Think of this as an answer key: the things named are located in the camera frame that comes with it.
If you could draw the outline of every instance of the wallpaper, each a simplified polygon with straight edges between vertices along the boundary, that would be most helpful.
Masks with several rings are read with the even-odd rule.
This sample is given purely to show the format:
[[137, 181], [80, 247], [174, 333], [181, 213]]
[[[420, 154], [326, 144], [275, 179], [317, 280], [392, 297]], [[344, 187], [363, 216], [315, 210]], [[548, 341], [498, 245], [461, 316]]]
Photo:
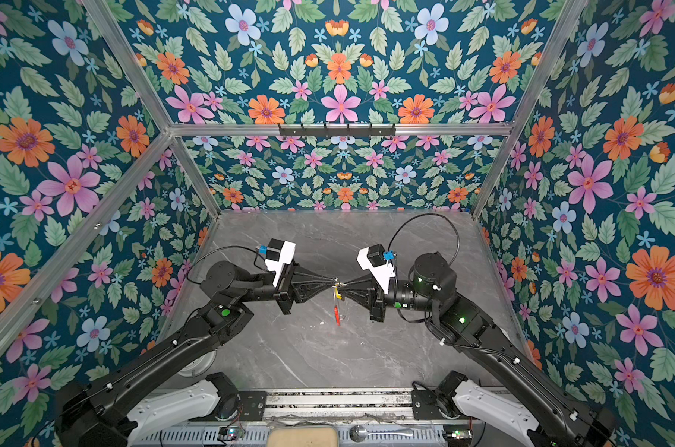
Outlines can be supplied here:
[[136, 1], [121, 25], [175, 122], [495, 122], [511, 119], [562, 6]]
[[81, 6], [0, 2], [0, 313], [154, 134]]
[[0, 446], [57, 446], [53, 397], [151, 349], [210, 218], [170, 150], [0, 362]]
[[539, 366], [675, 447], [675, 1], [590, 7], [481, 216]]
[[488, 135], [195, 137], [186, 140], [223, 208], [468, 211], [501, 139]]

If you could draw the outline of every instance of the metal spoon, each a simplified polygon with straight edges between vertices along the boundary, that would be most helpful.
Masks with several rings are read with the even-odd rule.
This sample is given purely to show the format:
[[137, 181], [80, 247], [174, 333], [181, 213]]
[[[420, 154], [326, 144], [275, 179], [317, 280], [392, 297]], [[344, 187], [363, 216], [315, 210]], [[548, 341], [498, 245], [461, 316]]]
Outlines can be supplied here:
[[397, 431], [368, 431], [364, 425], [353, 425], [350, 429], [350, 439], [354, 442], [363, 442], [371, 435], [398, 435], [413, 436], [412, 428], [403, 428]]

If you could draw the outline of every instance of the metal beam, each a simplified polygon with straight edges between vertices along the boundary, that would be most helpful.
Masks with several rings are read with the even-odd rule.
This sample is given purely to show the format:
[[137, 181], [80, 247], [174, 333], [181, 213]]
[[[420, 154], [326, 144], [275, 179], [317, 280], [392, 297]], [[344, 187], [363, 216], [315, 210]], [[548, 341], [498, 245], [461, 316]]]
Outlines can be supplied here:
[[171, 143], [171, 150], [173, 150], [173, 154], [181, 164], [183, 171], [186, 174], [186, 178], [193, 185], [193, 189], [203, 201], [208, 214], [212, 219], [217, 219], [221, 210], [218, 209], [218, 204], [208, 188], [206, 178], [201, 174], [193, 157], [190, 156], [189, 148], [186, 147], [186, 143], [183, 142], [183, 139], [174, 137], [173, 142]]
[[565, 0], [561, 15], [558, 17], [556, 24], [553, 25], [553, 31], [551, 31], [546, 46], [543, 48], [541, 62], [539, 62], [536, 70], [534, 70], [529, 86], [526, 87], [526, 91], [521, 97], [521, 101], [514, 113], [511, 134], [502, 144], [501, 149], [494, 158], [491, 169], [489, 169], [489, 173], [486, 175], [484, 183], [481, 186], [479, 200], [472, 209], [472, 215], [475, 219], [479, 218], [479, 214], [481, 214], [481, 211], [484, 209], [486, 201], [496, 187], [499, 176], [509, 160], [509, 154], [512, 149], [516, 147], [516, 143], [518, 143], [518, 139], [521, 137], [523, 128], [526, 126], [526, 122], [533, 112], [536, 101], [539, 99], [543, 88], [546, 86], [548, 78], [551, 76], [551, 72], [556, 66], [556, 62], [561, 56], [561, 52], [564, 50], [566, 41], [570, 37], [571, 32], [574, 31], [574, 27], [578, 23], [578, 18], [588, 1], [589, 0]]
[[166, 112], [161, 98], [148, 80], [143, 67], [138, 64], [136, 53], [131, 49], [126, 36], [118, 26], [116, 18], [111, 13], [104, 0], [84, 0], [84, 7], [96, 24], [101, 36], [106, 41], [111, 53], [123, 69], [126, 78], [138, 97], [141, 98], [146, 110], [154, 119], [158, 130], [167, 131], [173, 123], [171, 117]]
[[99, 233], [99, 229], [109, 223], [113, 213], [136, 189], [136, 185], [148, 170], [158, 162], [170, 142], [168, 134], [161, 133], [149, 144], [145, 152], [82, 220], [78, 228], [54, 252], [19, 296], [0, 314], [0, 357], [17, 338], [17, 334], [32, 322], [35, 313], [62, 282], [66, 272], [78, 262]]
[[[391, 126], [381, 124], [379, 129]], [[195, 137], [201, 135], [210, 135], [212, 137], [236, 135], [266, 135], [269, 137], [279, 137], [282, 131], [303, 131], [307, 130], [310, 134], [324, 130], [324, 124], [307, 124], [301, 126], [299, 124], [285, 124], [284, 126], [277, 126], [272, 124], [220, 124], [220, 123], [205, 123], [205, 124], [174, 124], [171, 126], [171, 134], [174, 137]], [[332, 134], [334, 130], [344, 130], [347, 134], [348, 126], [346, 124], [328, 124], [327, 133]], [[491, 135], [491, 136], [507, 136], [510, 134], [513, 126], [511, 123], [459, 123], [459, 124], [396, 124], [396, 135]], [[369, 129], [369, 124], [350, 124], [351, 130], [358, 130], [360, 133]]]

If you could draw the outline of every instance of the patterned wall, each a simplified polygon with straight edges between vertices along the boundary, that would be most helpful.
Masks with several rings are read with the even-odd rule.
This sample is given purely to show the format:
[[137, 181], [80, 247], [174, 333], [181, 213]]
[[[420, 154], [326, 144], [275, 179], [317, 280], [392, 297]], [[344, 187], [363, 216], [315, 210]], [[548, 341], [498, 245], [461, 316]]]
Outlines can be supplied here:
[[485, 237], [537, 364], [675, 447], [675, 1], [590, 6], [548, 88]]
[[154, 134], [81, 6], [0, 3], [0, 312]]
[[2, 357], [0, 446], [58, 445], [56, 391], [154, 346], [210, 221], [167, 150]]

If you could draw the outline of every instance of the blue flower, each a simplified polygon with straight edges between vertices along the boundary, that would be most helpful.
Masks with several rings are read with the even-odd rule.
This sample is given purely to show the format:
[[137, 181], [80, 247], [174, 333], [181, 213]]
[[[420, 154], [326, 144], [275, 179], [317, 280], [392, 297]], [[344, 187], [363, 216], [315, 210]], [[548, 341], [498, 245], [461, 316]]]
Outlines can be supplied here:
[[419, 26], [419, 23], [414, 21], [414, 16], [410, 19], [409, 22], [404, 23], [404, 28], [406, 28], [408, 31], [414, 31], [414, 28], [417, 28]]
[[84, 137], [85, 143], [91, 143], [93, 145], [96, 141], [96, 136], [91, 133], [91, 130], [87, 130], [81, 136]]
[[260, 28], [261, 31], [265, 32], [268, 31], [268, 27], [270, 26], [270, 22], [266, 22], [263, 20], [262, 17], [258, 17], [258, 23], [256, 25], [258, 28]]
[[418, 44], [414, 44], [414, 48], [414, 52], [419, 53], [419, 55], [422, 56], [425, 51], [427, 51], [427, 42], [422, 40]]
[[165, 39], [168, 36], [168, 30], [166, 30], [166, 28], [163, 28], [159, 24], [156, 24], [155, 31], [158, 33], [159, 36], [161, 36], [162, 39]]
[[138, 41], [143, 41], [145, 39], [145, 37], [141, 33], [141, 30], [139, 30], [138, 28], [129, 28], [128, 31], [131, 31], [131, 37], [133, 37]]
[[84, 357], [89, 355], [89, 353], [86, 351], [86, 347], [83, 347], [81, 349], [77, 349], [76, 352], [76, 360], [74, 360], [74, 363], [80, 363], [84, 361]]
[[20, 358], [20, 362], [29, 366], [33, 361], [37, 360], [37, 351], [27, 350], [27, 354]]
[[514, 37], [516, 33], [518, 33], [518, 22], [514, 23], [513, 26], [510, 26], [506, 31], [508, 31], [506, 34], [507, 36]]
[[53, 348], [57, 345], [57, 340], [59, 340], [62, 336], [57, 335], [57, 331], [55, 330], [52, 332], [52, 335], [47, 335], [44, 337], [44, 341], [47, 342], [47, 348]]
[[348, 39], [357, 43], [357, 40], [360, 38], [362, 38], [362, 35], [360, 34], [360, 28], [350, 30], [350, 37], [348, 37]]
[[17, 208], [15, 208], [18, 205], [19, 202], [10, 202], [9, 197], [4, 198], [4, 203], [0, 203], [0, 210], [4, 210], [4, 215], [8, 216], [10, 215], [11, 212], [17, 212]]
[[7, 246], [14, 245], [10, 237], [12, 237], [11, 233], [5, 233], [4, 236], [0, 236], [0, 252], [3, 252]]
[[96, 60], [94, 60], [93, 57], [92, 58], [84, 57], [84, 62], [86, 62], [87, 71], [96, 74], [96, 70], [99, 69], [99, 67], [96, 66]]
[[495, 12], [496, 12], [496, 2], [492, 4], [487, 3], [486, 5], [484, 5], [484, 11], [482, 11], [482, 14], [485, 17], [492, 17]]
[[647, 229], [645, 231], [643, 231], [643, 236], [637, 235], [636, 239], [641, 241], [641, 242], [638, 242], [639, 247], [643, 247], [645, 245], [647, 248], [650, 248], [650, 245], [653, 242], [655, 242], [655, 237], [649, 237]]
[[315, 28], [315, 39], [317, 39], [318, 42], [322, 42], [327, 39], [327, 36], [325, 36], [325, 30]]
[[99, 348], [99, 353], [108, 354], [111, 349], [111, 340], [101, 342], [101, 348]]
[[646, 96], [646, 99], [650, 99], [650, 97], [653, 95], [658, 95], [658, 90], [656, 88], [658, 84], [660, 84], [660, 81], [655, 81], [653, 84], [650, 82], [646, 84], [646, 91], [643, 92], [643, 94]]
[[180, 5], [176, 11], [183, 19], [188, 19], [190, 16], [189, 5]]
[[617, 25], [624, 17], [625, 15], [623, 14], [623, 8], [620, 8], [617, 13], [613, 14], [613, 20], [611, 20], [611, 23], [615, 23]]
[[29, 5], [29, 12], [27, 13], [30, 17], [34, 19], [35, 22], [44, 22], [42, 17], [42, 12], [34, 9], [34, 6]]
[[543, 37], [543, 31], [546, 29], [545, 26], [539, 28], [538, 26], [533, 29], [533, 34], [531, 34], [531, 39], [539, 40], [539, 37]]

